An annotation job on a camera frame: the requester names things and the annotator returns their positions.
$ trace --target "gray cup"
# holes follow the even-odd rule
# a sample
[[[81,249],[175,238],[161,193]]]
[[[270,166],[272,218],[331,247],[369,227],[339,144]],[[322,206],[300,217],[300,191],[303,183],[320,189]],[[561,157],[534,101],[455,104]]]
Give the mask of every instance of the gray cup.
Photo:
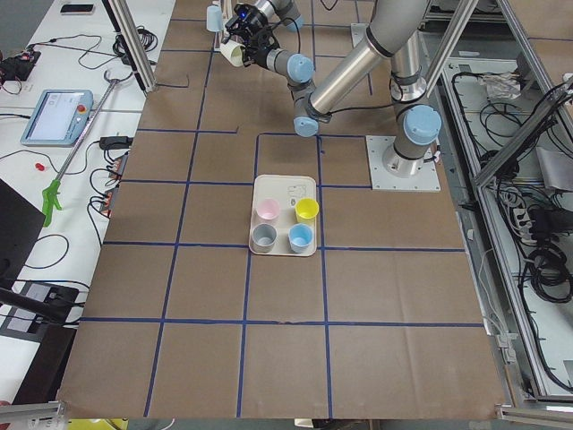
[[[255,253],[268,253],[277,241],[277,230],[270,224],[259,224],[251,233],[251,245]]]

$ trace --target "metal base plate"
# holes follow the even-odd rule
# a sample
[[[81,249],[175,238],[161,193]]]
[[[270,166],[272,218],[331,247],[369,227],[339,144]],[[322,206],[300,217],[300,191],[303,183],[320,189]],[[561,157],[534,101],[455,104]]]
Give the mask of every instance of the metal base plate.
[[[350,34],[352,35],[352,46],[358,45],[358,42],[364,38],[364,33],[366,32],[366,27],[368,24],[350,24]]]
[[[384,167],[382,155],[394,139],[394,136],[366,136],[372,190],[437,193],[441,188],[434,163],[424,163],[419,173],[409,178],[394,176]],[[424,157],[428,159],[431,156],[428,150]]]

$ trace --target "green grabber handle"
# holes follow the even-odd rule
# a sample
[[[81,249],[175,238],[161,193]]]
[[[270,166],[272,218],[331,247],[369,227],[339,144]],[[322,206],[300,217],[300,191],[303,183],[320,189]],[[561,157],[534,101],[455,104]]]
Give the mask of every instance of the green grabber handle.
[[[62,210],[60,202],[57,200],[58,189],[60,188],[60,181],[54,179],[50,186],[42,191],[42,197],[44,197],[44,203],[42,204],[42,212],[46,215],[44,219],[44,227],[47,227],[52,222],[52,212],[54,207],[59,211]]]

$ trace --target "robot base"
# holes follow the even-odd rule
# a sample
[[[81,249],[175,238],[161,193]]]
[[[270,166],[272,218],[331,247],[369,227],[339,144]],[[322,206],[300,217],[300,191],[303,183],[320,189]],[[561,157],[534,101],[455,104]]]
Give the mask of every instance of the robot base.
[[[415,176],[406,178],[397,177],[386,169],[382,157],[394,139],[394,136],[366,136],[372,190],[437,193],[441,188],[434,163],[422,163],[422,168]],[[428,150],[425,157],[431,156]]]

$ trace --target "cup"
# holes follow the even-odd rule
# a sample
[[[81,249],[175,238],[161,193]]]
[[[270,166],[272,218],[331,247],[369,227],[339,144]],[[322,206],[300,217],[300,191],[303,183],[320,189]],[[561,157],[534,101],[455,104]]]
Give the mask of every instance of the cup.
[[[280,215],[280,205],[275,199],[265,199],[257,204],[257,215],[265,223],[272,223]]]
[[[312,224],[319,214],[319,204],[314,199],[304,198],[295,206],[296,222]]]
[[[227,43],[221,43],[219,48],[221,50],[221,54],[229,63],[235,67],[243,66],[244,45],[235,42],[234,40],[229,40]]]
[[[207,30],[213,33],[223,31],[223,11],[217,4],[207,7]]]
[[[306,251],[312,242],[312,228],[306,224],[294,224],[288,230],[288,242],[293,252],[300,254]]]
[[[251,245],[255,253],[267,253],[275,245],[277,230],[270,224],[259,224],[251,233]]]

